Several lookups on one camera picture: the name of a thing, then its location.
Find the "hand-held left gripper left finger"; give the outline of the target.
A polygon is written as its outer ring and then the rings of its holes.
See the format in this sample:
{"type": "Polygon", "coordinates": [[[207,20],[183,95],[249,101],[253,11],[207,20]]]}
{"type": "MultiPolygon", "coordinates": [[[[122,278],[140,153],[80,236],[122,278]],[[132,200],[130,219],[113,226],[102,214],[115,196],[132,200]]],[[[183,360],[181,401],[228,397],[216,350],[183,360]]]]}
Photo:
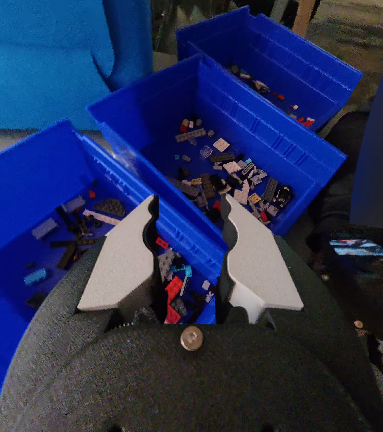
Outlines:
{"type": "Polygon", "coordinates": [[[141,308],[164,323],[167,292],[157,257],[159,197],[150,195],[106,236],[77,305],[79,311],[117,309],[123,321],[141,308]]]}

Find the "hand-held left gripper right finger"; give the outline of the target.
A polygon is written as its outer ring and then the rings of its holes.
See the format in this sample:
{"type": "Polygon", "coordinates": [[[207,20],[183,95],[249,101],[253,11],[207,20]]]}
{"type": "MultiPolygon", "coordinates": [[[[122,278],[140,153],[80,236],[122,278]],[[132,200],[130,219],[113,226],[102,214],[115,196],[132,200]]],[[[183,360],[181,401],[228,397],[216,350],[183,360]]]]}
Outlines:
{"type": "Polygon", "coordinates": [[[267,309],[301,311],[303,301],[270,229],[231,195],[221,198],[222,237],[227,244],[217,283],[217,321],[233,308],[256,324],[267,309]]]}

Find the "pile of toy bricks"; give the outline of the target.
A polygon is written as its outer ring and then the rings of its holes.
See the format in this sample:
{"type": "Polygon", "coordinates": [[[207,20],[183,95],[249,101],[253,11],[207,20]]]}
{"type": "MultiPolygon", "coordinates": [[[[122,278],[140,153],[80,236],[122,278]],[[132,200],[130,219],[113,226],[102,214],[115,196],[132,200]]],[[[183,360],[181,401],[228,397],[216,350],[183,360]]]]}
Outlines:
{"type": "MultiPolygon", "coordinates": [[[[26,236],[23,282],[24,303],[37,310],[59,279],[93,245],[106,237],[110,230],[137,207],[133,195],[111,194],[107,185],[95,180],[88,191],[55,208],[49,218],[26,236]]],[[[188,238],[174,228],[169,231],[162,213],[157,220],[156,240],[153,242],[159,257],[163,287],[167,287],[171,309],[175,310],[169,323],[214,323],[215,286],[192,262],[188,238]]]]}
{"type": "Polygon", "coordinates": [[[259,96],[267,100],[271,105],[284,112],[287,116],[300,123],[306,128],[311,128],[315,124],[315,119],[308,116],[303,116],[299,105],[289,104],[288,100],[283,94],[273,91],[268,85],[261,80],[254,78],[254,76],[247,70],[240,68],[234,64],[227,67],[227,71],[239,79],[249,89],[253,90],[259,96]]]}
{"type": "Polygon", "coordinates": [[[212,223],[221,225],[221,198],[230,195],[270,226],[295,197],[294,188],[271,177],[200,118],[184,119],[167,180],[212,223]]]}

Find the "blue plastic bin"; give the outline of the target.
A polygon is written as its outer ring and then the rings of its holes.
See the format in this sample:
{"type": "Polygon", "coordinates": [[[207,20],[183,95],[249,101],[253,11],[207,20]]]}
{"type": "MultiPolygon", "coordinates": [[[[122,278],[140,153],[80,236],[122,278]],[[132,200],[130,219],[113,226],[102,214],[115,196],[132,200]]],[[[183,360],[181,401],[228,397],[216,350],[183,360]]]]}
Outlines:
{"type": "Polygon", "coordinates": [[[203,54],[117,90],[87,107],[121,165],[221,249],[222,222],[212,222],[170,179],[227,171],[200,154],[232,152],[292,187],[292,200],[269,228],[284,236],[346,160],[346,155],[203,54]]]}
{"type": "Polygon", "coordinates": [[[363,73],[249,7],[177,29],[178,60],[204,53],[238,66],[270,92],[266,99],[320,131],[347,103],[363,73]]]}
{"type": "MultiPolygon", "coordinates": [[[[0,153],[0,431],[228,431],[228,391],[216,377],[224,327],[198,326],[206,340],[187,351],[188,327],[162,324],[150,308],[129,322],[117,309],[77,309],[106,237],[37,310],[24,303],[26,236],[95,180],[137,207],[158,196],[67,120],[0,153]]],[[[160,197],[159,213],[215,284],[227,247],[160,197]]]]}

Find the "smartphone with lit screen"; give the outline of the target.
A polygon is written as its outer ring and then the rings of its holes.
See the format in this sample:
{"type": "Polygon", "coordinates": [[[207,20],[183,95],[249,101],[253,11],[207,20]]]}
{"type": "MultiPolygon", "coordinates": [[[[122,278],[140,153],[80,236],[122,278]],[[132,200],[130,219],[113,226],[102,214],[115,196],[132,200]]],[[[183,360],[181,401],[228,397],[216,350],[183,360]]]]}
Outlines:
{"type": "Polygon", "coordinates": [[[332,239],[329,245],[339,256],[383,257],[383,247],[371,240],[332,239]]]}

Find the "person's black hoodie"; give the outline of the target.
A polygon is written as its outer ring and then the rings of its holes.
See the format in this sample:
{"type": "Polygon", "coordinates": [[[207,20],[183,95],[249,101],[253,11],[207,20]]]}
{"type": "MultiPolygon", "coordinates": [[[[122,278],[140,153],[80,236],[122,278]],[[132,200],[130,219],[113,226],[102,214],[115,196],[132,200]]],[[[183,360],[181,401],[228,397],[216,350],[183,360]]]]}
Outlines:
{"type": "Polygon", "coordinates": [[[340,256],[331,240],[364,240],[383,247],[383,228],[350,223],[351,200],[360,148],[371,104],[345,113],[326,140],[347,158],[307,209],[313,229],[305,243],[308,265],[328,273],[329,288],[352,321],[383,340],[383,256],[340,256]]]}

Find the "light blue felt bag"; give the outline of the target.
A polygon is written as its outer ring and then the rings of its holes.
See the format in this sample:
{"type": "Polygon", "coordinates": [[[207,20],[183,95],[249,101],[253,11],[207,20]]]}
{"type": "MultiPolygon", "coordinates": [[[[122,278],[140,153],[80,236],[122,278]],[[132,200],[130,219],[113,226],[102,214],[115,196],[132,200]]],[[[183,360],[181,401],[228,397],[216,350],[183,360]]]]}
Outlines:
{"type": "Polygon", "coordinates": [[[68,118],[152,72],[148,0],[0,0],[0,129],[68,118]]]}

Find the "wooden table leg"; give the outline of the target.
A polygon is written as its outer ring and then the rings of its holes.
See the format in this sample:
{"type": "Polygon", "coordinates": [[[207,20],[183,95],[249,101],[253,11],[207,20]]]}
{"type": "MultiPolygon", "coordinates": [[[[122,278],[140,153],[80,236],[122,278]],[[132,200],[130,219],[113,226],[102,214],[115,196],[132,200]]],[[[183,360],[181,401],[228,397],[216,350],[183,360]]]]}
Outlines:
{"type": "Polygon", "coordinates": [[[292,31],[300,37],[305,37],[313,13],[315,0],[299,0],[297,14],[292,31]]]}

